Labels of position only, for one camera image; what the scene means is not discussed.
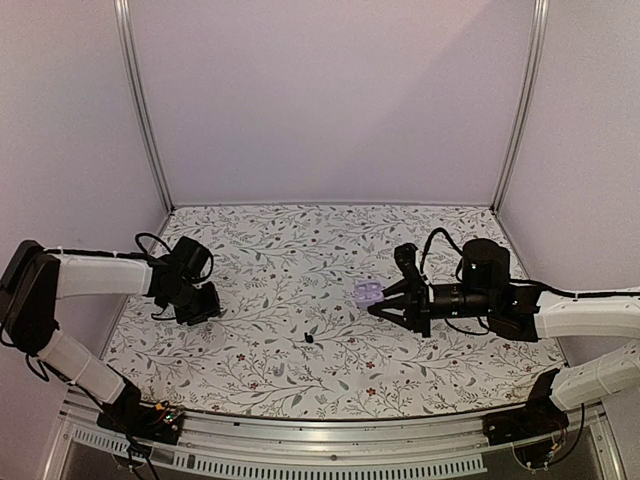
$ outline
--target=small purple block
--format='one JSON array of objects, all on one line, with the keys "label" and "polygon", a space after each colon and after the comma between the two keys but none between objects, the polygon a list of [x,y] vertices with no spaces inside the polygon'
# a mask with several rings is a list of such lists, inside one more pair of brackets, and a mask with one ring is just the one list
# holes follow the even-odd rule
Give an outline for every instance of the small purple block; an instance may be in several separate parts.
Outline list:
[{"label": "small purple block", "polygon": [[371,305],[384,300],[382,284],[377,280],[365,280],[356,283],[356,305],[361,310],[366,310]]}]

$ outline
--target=table surface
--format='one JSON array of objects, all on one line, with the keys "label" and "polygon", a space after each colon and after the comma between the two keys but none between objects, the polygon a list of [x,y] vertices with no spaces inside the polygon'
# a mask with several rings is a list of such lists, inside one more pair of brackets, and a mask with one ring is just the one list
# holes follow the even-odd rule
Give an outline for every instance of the table surface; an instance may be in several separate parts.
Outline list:
[{"label": "table surface", "polygon": [[[223,314],[179,326],[152,320],[158,308],[150,299],[131,297],[105,361],[147,400],[210,412],[370,419],[521,402],[541,372],[564,363],[554,341],[470,336],[440,320],[423,339],[355,306],[357,281],[400,279],[393,248],[422,245],[440,226],[459,245],[488,237],[510,248],[487,208],[180,208],[163,238],[174,245],[185,235],[211,249]],[[428,260],[435,282],[455,281],[458,260],[436,237]],[[512,274],[522,276],[513,254],[511,261]],[[452,322],[482,330],[475,320]]]}]

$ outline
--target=wire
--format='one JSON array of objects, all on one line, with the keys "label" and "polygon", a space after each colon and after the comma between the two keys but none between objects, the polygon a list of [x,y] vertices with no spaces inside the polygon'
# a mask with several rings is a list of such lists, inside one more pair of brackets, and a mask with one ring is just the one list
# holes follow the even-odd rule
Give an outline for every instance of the wire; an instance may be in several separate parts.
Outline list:
[{"label": "wire", "polygon": [[157,320],[159,322],[164,322],[164,321],[169,321],[169,320],[177,320],[178,317],[163,317],[162,315],[164,315],[164,312],[166,312],[167,309],[163,308],[162,311],[160,313],[152,313],[151,314],[151,318],[153,318],[154,320]]},{"label": "wire", "polygon": [[[554,455],[560,450],[560,448],[555,448],[546,454],[544,457],[541,457],[535,461],[531,461],[531,462],[527,462],[526,458],[518,458],[518,456],[516,455],[516,451],[515,451],[515,446],[513,446],[511,448],[511,451],[513,453],[514,458],[518,461],[518,463],[524,467],[526,470],[535,473],[537,471],[540,470],[546,470],[547,468],[553,466],[553,465],[557,465],[558,463],[564,461],[566,458],[569,457],[569,455],[571,455],[571,453],[576,449],[576,447],[578,446],[578,443],[580,442],[580,438],[582,437],[582,432],[584,431],[584,421],[585,421],[585,408],[584,408],[584,403],[580,404],[580,408],[581,408],[581,418],[580,418],[580,428],[578,429],[578,434],[576,435],[576,439],[574,440],[573,444],[571,445],[571,447],[569,448],[569,450],[567,450],[567,453],[565,453],[562,457],[558,458],[558,459],[553,459]],[[566,437],[566,430],[564,428],[561,429],[561,434],[560,434],[560,439],[555,442],[555,445],[559,445],[560,442],[562,440],[565,440]]]},{"label": "wire", "polygon": [[608,298],[608,297],[640,297],[640,292],[567,292],[560,290],[559,288],[552,287],[546,283],[539,282],[537,280],[520,280],[511,279],[511,283],[534,285],[540,287],[542,290],[558,295],[559,297],[567,297],[578,300],[579,298]]},{"label": "wire", "polygon": [[40,360],[36,360],[37,365],[40,367],[40,372],[38,372],[31,363],[31,357],[29,357],[28,353],[24,356],[24,359],[25,362],[27,362],[27,367],[29,367],[29,370],[31,370],[36,377],[38,377],[43,382],[49,381],[49,375],[47,374],[47,371],[44,369],[44,365]]},{"label": "wire", "polygon": [[480,317],[476,317],[476,318],[478,319],[478,323],[480,324],[480,326],[481,326],[482,328],[484,328],[485,330],[491,330],[491,329],[489,328],[489,325],[487,325],[486,323],[484,323]]},{"label": "wire", "polygon": [[427,260],[427,255],[429,254],[429,250],[431,249],[431,243],[433,242],[433,238],[439,233],[444,235],[444,237],[447,239],[447,242],[449,242],[449,245],[451,245],[451,248],[458,252],[458,255],[462,256],[462,250],[456,245],[456,242],[453,241],[453,238],[451,238],[449,232],[447,232],[442,227],[438,227],[435,230],[431,231],[429,237],[427,238],[427,241],[424,244],[424,249],[422,250],[422,258],[420,259],[420,274],[424,274],[424,263]]},{"label": "wire", "polygon": [[446,324],[447,324],[447,326],[448,326],[449,328],[451,328],[452,330],[455,330],[456,332],[464,333],[464,334],[466,334],[466,335],[475,335],[475,336],[477,336],[477,337],[482,337],[482,336],[484,336],[484,335],[489,335],[490,330],[489,330],[489,328],[488,328],[488,327],[486,327],[486,326],[484,325],[484,323],[482,322],[482,320],[480,320],[480,317],[478,317],[478,322],[480,323],[480,325],[481,325],[483,328],[485,328],[485,329],[486,329],[486,331],[484,331],[484,332],[472,332],[472,331],[469,331],[469,330],[462,330],[461,328],[458,328],[458,327],[453,326],[453,325],[451,324],[451,322],[449,322],[449,320],[448,320],[448,319],[446,319],[446,318],[444,319],[444,323],[446,323]]},{"label": "wire", "polygon": [[558,458],[557,460],[551,461],[549,463],[549,466],[557,465],[558,463],[564,461],[569,455],[571,455],[571,453],[578,446],[578,443],[580,442],[580,437],[582,437],[582,431],[584,430],[584,417],[585,417],[584,403],[580,404],[580,409],[582,411],[581,418],[580,418],[580,428],[578,429],[578,435],[576,435],[575,441],[573,442],[569,450],[567,450],[567,453],[565,453],[562,457]]},{"label": "wire", "polygon": [[145,255],[147,255],[148,257],[151,256],[151,254],[149,253],[149,251],[146,249],[146,247],[142,244],[142,242],[140,241],[142,238],[150,238],[151,240],[154,240],[156,242],[158,242],[160,245],[162,245],[164,247],[164,249],[171,253],[173,250],[171,249],[171,247],[167,244],[167,242],[165,242],[164,240],[162,240],[160,237],[158,237],[157,235],[154,235],[153,233],[149,233],[149,232],[142,232],[142,233],[138,233],[135,237],[134,240],[136,242],[136,245],[138,246],[138,248],[140,249],[140,251],[142,253],[144,253]]},{"label": "wire", "polygon": [[144,253],[131,252],[107,252],[104,250],[78,250],[66,248],[47,248],[41,253],[52,255],[80,255],[83,257],[102,257],[102,258],[127,258],[130,260],[147,260],[149,257]]}]

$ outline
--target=aluminum frame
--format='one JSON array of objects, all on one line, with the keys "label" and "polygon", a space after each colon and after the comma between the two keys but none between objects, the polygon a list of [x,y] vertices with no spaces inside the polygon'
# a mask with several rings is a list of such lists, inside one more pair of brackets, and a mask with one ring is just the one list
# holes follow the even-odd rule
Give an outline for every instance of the aluminum frame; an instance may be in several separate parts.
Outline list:
[{"label": "aluminum frame", "polygon": [[[60,429],[46,480],[60,478],[70,443],[78,432],[101,437],[79,443],[119,454],[126,439],[96,427],[97,415],[97,408],[82,392],[69,391],[60,412]],[[282,478],[287,476],[286,471],[296,470],[339,479],[341,472],[399,471],[405,467],[415,471],[421,465],[426,468],[459,464],[483,453],[511,448],[510,444],[489,446],[482,434],[481,417],[482,412],[472,412],[412,419],[314,422],[187,412],[177,446],[142,443],[154,447],[152,459],[158,459],[158,465],[185,472],[213,475],[215,472],[208,473],[205,467],[217,463],[228,465],[230,470],[235,468],[236,472],[253,467],[267,469],[271,474],[282,472]],[[569,418],[571,429],[576,429],[580,410],[570,412]],[[597,446],[603,478],[623,480],[624,471],[601,404],[587,407],[585,428],[591,430]],[[476,467],[484,468],[481,462]],[[216,478],[235,478],[219,473]]]},{"label": "aluminum frame", "polygon": [[140,126],[140,133],[144,142],[144,148],[147,153],[147,159],[151,167],[151,174],[158,190],[158,195],[164,210],[169,213],[174,209],[169,182],[165,174],[158,145],[156,143],[153,127],[151,125],[151,117],[147,106],[147,100],[142,87],[142,79],[140,75],[140,66],[138,64],[138,56],[136,54],[135,42],[133,40],[133,27],[131,25],[131,14],[129,11],[129,0],[114,0],[116,10],[116,20],[118,23],[118,32],[120,34],[120,44],[122,46],[122,55],[124,56],[124,65],[131,87],[131,97],[133,99],[136,110],[136,117]]},{"label": "aluminum frame", "polygon": [[518,110],[513,123],[513,128],[511,129],[507,153],[502,165],[498,185],[496,186],[496,190],[493,194],[493,201],[491,202],[491,209],[498,214],[504,205],[511,177],[513,175],[513,169],[518,157],[518,152],[520,151],[520,145],[522,144],[527,117],[529,116],[531,101],[533,99],[536,79],[538,77],[540,59],[542,58],[542,47],[547,28],[548,14],[549,0],[536,0],[533,24],[531,26],[529,55],[524,75],[524,82],[522,84],[522,91],[520,93],[520,101],[518,102]]}]

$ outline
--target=black cable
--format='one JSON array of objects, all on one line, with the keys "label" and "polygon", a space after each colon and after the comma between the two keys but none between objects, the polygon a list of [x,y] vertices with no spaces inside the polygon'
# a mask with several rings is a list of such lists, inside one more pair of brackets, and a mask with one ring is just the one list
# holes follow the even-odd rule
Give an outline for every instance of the black cable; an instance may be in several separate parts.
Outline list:
[{"label": "black cable", "polygon": [[481,326],[482,328],[484,328],[485,330],[491,330],[491,329],[489,328],[489,325],[487,325],[486,323],[484,323],[480,317],[476,317],[476,318],[478,319],[478,323],[480,324],[480,326]]},{"label": "black cable", "polygon": [[151,314],[151,318],[154,319],[154,320],[157,320],[159,322],[164,322],[164,321],[167,321],[167,320],[177,320],[178,319],[177,317],[163,317],[162,315],[164,315],[164,312],[166,312],[166,311],[167,311],[167,309],[164,308],[164,309],[162,309],[162,311],[160,313],[152,313]]},{"label": "black cable", "polygon": [[138,233],[135,237],[134,240],[136,242],[136,245],[138,246],[138,248],[140,249],[140,251],[142,253],[144,253],[145,255],[147,255],[148,257],[151,256],[151,254],[149,253],[149,251],[145,248],[145,246],[142,244],[142,242],[140,241],[140,239],[142,238],[150,238],[151,240],[154,240],[156,242],[158,242],[160,245],[162,245],[164,247],[164,249],[171,253],[173,250],[171,249],[171,247],[167,244],[167,242],[165,242],[164,240],[162,240],[160,237],[158,237],[157,235],[154,235],[153,233],[148,233],[148,232],[142,232],[142,233]]},{"label": "black cable", "polygon": [[451,322],[449,322],[448,319],[446,319],[446,318],[444,319],[444,323],[446,323],[449,326],[449,328],[451,328],[452,330],[455,330],[456,332],[465,333],[467,335],[475,335],[477,337],[482,337],[484,335],[489,335],[490,330],[489,330],[488,327],[486,327],[484,325],[484,323],[482,323],[482,320],[480,320],[480,317],[478,317],[478,322],[480,322],[480,325],[482,325],[483,328],[486,328],[486,331],[484,331],[484,332],[471,332],[469,330],[462,330],[461,328],[453,326],[451,324]]},{"label": "black cable", "polygon": [[429,237],[427,238],[427,241],[424,244],[424,249],[422,250],[422,258],[420,259],[420,274],[424,274],[424,262],[426,261],[429,250],[431,249],[433,238],[439,233],[444,235],[444,237],[447,239],[447,242],[449,242],[449,245],[451,245],[451,248],[458,252],[458,255],[462,256],[462,250],[456,245],[456,242],[453,241],[453,238],[451,238],[449,232],[447,232],[442,227],[438,227],[435,230],[431,231]]},{"label": "black cable", "polygon": [[29,367],[29,370],[31,370],[36,377],[38,377],[43,382],[49,381],[49,375],[47,374],[47,371],[44,369],[44,366],[40,360],[36,360],[36,363],[40,367],[40,372],[38,372],[31,363],[31,357],[29,357],[28,353],[24,356],[24,360],[27,363],[27,367]]},{"label": "black cable", "polygon": [[144,253],[131,252],[107,252],[104,250],[78,250],[73,248],[47,248],[42,253],[48,253],[53,255],[80,255],[83,257],[101,257],[101,258],[126,258],[130,260],[147,260],[148,255]]},{"label": "black cable", "polygon": [[130,473],[132,473],[133,475],[135,475],[135,477],[136,477],[138,480],[144,480],[144,478],[142,477],[142,475],[140,475],[140,474],[138,473],[138,471],[136,470],[136,468],[138,468],[138,467],[134,466],[134,463],[133,463],[133,454],[131,453],[131,448],[128,448],[128,449],[127,449],[127,454],[128,454],[128,456],[129,456],[129,472],[130,472]]},{"label": "black cable", "polygon": [[534,285],[559,297],[574,298],[576,300],[580,298],[640,297],[640,292],[567,292],[537,280],[519,280],[512,278],[511,283]]},{"label": "black cable", "polygon": [[562,457],[558,458],[557,460],[552,460],[551,462],[549,462],[548,466],[551,465],[557,465],[558,463],[562,462],[563,460],[565,460],[569,455],[571,455],[571,453],[576,449],[576,447],[578,446],[578,443],[580,442],[580,437],[582,437],[582,431],[584,430],[584,417],[585,417],[585,411],[584,411],[584,403],[582,403],[580,405],[580,408],[582,409],[582,417],[580,419],[580,429],[578,430],[578,435],[576,436],[575,441],[573,442],[573,445],[571,445],[571,448],[569,448],[569,450],[567,450],[567,453],[564,454]]}]

